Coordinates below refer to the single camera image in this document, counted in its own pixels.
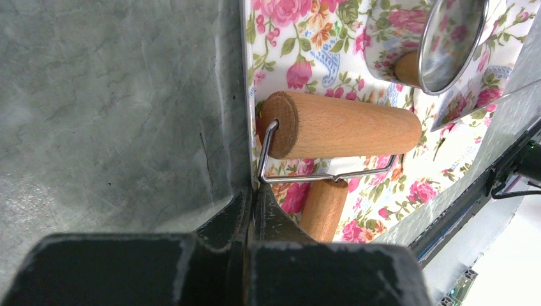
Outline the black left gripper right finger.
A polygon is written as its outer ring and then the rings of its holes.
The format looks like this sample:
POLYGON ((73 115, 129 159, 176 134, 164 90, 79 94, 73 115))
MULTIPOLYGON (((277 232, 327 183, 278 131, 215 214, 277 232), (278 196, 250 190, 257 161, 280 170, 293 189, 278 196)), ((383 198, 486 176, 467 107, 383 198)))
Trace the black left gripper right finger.
POLYGON ((322 244, 278 206, 269 185, 254 204, 250 305, 430 305, 422 270, 407 248, 322 244))

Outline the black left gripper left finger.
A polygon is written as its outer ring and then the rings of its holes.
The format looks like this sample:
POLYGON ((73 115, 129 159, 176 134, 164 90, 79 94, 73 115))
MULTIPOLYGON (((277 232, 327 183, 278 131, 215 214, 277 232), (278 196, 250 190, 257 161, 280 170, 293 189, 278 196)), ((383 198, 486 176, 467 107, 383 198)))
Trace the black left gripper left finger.
POLYGON ((26 255, 2 305, 241 305, 250 188, 187 233, 60 233, 26 255))

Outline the wooden rolling pin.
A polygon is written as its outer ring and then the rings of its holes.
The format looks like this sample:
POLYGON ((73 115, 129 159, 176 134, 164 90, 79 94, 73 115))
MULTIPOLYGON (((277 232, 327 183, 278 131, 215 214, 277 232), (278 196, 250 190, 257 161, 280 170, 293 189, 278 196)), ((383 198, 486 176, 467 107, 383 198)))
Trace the wooden rolling pin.
POLYGON ((317 242, 331 242, 348 194, 347 181, 388 172, 396 157, 413 149, 422 134, 419 118, 392 106, 299 92, 272 93, 260 109, 262 149, 258 180, 263 184, 312 184, 299 227, 317 242), (388 156, 383 167, 321 174, 267 176, 277 160, 388 156))

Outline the floral print tray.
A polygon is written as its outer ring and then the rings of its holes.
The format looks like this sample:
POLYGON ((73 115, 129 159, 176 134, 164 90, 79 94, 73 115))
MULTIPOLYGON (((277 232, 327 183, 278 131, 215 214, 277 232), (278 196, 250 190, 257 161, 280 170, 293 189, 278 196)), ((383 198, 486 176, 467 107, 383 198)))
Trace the floral print tray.
POLYGON ((391 81, 394 63, 414 51, 430 1, 244 1, 251 169, 260 154, 256 120, 275 91, 297 91, 413 111, 420 143, 386 173, 349 181, 334 241, 366 244, 466 175, 496 102, 431 131, 462 97, 505 88, 535 19, 539 1, 491 1, 473 59, 440 96, 391 81))

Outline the wooden handled dough scraper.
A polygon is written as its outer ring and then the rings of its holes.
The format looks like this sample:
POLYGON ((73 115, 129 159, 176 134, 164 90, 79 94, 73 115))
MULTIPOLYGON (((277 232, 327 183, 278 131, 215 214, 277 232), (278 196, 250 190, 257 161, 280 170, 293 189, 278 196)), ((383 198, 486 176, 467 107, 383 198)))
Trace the wooden handled dough scraper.
POLYGON ((486 107, 488 107, 489 104, 494 103, 496 100, 500 98, 507 97, 511 94, 519 92, 523 89, 526 89, 527 87, 531 85, 535 85, 538 83, 540 83, 540 79, 535 80, 534 82, 530 82, 519 88, 516 88, 515 90, 512 90, 506 94, 504 93, 504 88, 499 88, 498 86, 496 86, 493 89, 486 88, 482 90, 477 96, 472 95, 472 97, 470 96, 462 97, 461 95, 459 95, 459 98, 461 98, 461 100, 458 101, 456 105, 453 105, 452 109, 449 110, 445 114, 441 122, 438 121, 437 123, 433 125, 433 127, 431 128, 431 131, 439 130, 441 128, 444 128, 445 126, 448 126, 449 124, 455 124, 457 121, 461 120, 462 118, 485 109, 486 107))

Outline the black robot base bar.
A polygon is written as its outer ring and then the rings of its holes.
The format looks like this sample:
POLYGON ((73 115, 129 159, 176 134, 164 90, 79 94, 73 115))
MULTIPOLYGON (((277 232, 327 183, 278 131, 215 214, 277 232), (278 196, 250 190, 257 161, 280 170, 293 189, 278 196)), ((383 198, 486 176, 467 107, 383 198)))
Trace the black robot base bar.
POLYGON ((425 267, 490 200, 540 194, 540 121, 532 124, 410 245, 425 267), (505 192, 513 175, 529 179, 532 191, 505 192))

